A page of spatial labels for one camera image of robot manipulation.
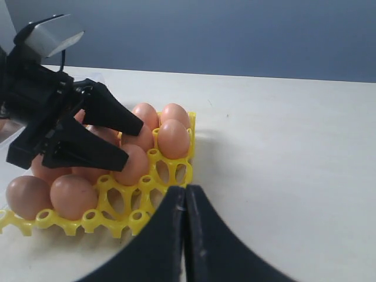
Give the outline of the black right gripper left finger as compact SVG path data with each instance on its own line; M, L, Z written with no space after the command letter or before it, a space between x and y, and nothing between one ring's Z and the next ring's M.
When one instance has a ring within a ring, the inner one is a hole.
M185 189L172 186L141 232L117 255L80 281L179 281Z

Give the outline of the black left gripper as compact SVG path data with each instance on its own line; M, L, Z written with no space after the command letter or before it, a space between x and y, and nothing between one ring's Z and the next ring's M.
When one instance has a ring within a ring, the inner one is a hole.
M86 125L131 136L138 136L144 125L100 82L74 81L65 72L49 70L33 51L14 49L6 57L5 116L25 127L9 146L8 163L28 169L43 155L42 164L52 169L121 171L128 154L75 120L80 109Z

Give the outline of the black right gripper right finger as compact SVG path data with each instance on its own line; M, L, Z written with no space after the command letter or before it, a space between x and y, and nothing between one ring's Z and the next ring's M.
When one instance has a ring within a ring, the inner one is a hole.
M250 250L217 214L202 187L185 193L184 256L187 281L291 282Z

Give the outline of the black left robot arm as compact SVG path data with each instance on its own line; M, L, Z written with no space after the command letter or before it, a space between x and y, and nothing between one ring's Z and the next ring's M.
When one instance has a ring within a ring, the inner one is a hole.
M28 169L37 155L49 168L93 167L121 171L128 155L88 131L95 125L137 136L143 122L108 88L90 79L75 81L41 65L23 47L1 53L1 118L23 125L6 160Z

